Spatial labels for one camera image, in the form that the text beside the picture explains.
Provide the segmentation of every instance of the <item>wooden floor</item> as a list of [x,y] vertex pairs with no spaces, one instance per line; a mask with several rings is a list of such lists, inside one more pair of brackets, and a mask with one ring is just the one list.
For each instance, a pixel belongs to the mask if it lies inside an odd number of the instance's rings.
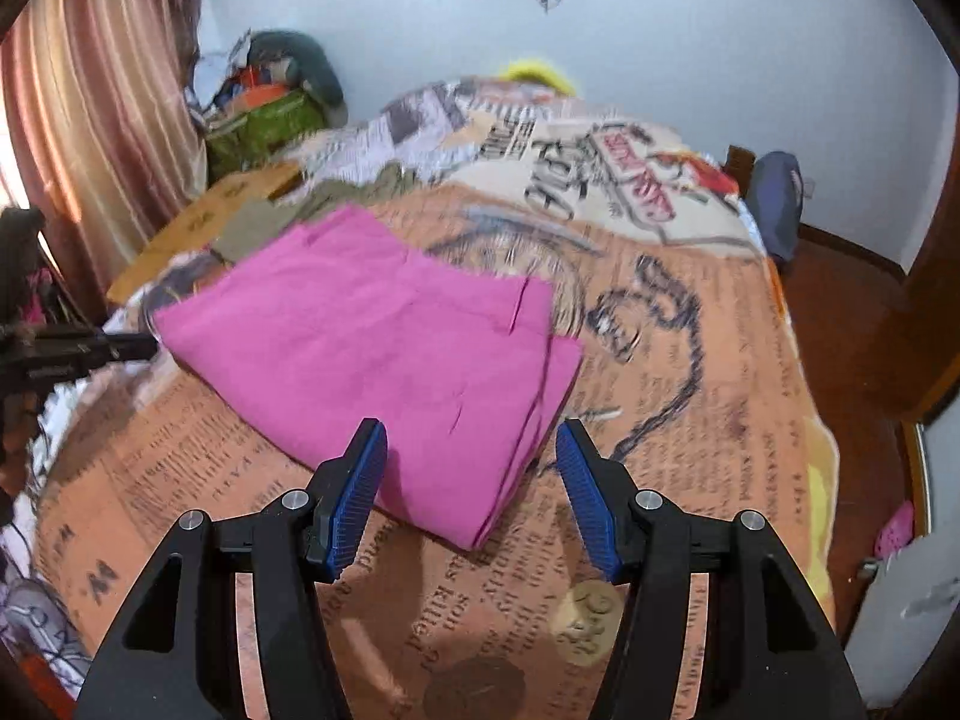
[[863,349],[899,298],[890,274],[848,254],[800,241],[784,291],[817,408],[840,447],[840,490],[829,574],[837,632],[846,640],[865,584],[858,563],[909,495],[896,421],[870,395]]

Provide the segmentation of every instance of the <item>folded pink garment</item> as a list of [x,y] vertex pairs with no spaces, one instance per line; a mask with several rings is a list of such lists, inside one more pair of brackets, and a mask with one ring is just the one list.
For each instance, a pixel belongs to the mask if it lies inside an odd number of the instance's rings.
[[378,504],[474,549],[579,365],[550,314],[548,283],[459,271],[347,206],[156,319],[176,356],[311,469],[361,418],[382,420]]

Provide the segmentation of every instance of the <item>silver bolt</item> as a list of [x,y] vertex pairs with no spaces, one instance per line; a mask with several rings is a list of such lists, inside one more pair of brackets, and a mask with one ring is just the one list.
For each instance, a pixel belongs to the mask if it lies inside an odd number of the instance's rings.
[[306,506],[310,496],[304,490],[290,490],[281,501],[285,509],[299,509]]
[[651,512],[653,509],[659,509],[664,504],[664,497],[656,492],[656,490],[640,490],[637,493],[637,506],[640,509],[647,509],[648,512]]
[[181,518],[177,522],[184,531],[192,531],[194,528],[199,528],[203,522],[203,512],[198,509],[190,509],[189,512],[181,514]]
[[748,531],[762,531],[767,521],[760,512],[747,511],[740,515],[740,522]]

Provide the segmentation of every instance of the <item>bedsheet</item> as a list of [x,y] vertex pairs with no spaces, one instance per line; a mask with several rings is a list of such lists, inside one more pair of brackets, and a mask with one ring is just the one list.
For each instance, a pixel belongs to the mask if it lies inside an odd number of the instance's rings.
[[[565,414],[637,483],[689,511],[765,512],[832,612],[836,448],[776,273],[709,160],[666,128],[477,79],[418,90],[366,127],[281,156],[306,172],[291,200],[325,177],[370,180],[389,160],[437,184],[374,213],[458,266],[548,278],[555,332],[587,346]],[[219,268],[209,255],[188,267],[152,294],[188,292]],[[141,321],[139,298],[119,319]],[[165,353],[144,370],[98,374],[68,422],[35,552],[91,648],[181,511],[243,514],[309,474]],[[698,581],[676,717],[695,702],[705,593]],[[240,595],[248,714],[260,718],[248,583]],[[587,563],[552,440],[482,551],[375,512],[357,563],[320,589],[347,697],[373,718],[447,717],[465,689],[486,691],[482,716],[584,717],[622,602]]]

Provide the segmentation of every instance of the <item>curtain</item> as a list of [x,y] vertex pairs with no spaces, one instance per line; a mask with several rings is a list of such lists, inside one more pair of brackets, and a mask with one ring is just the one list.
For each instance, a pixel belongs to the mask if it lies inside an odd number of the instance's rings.
[[30,0],[0,45],[0,186],[45,213],[66,286],[98,322],[113,279],[205,189],[182,94],[199,18],[200,0]]

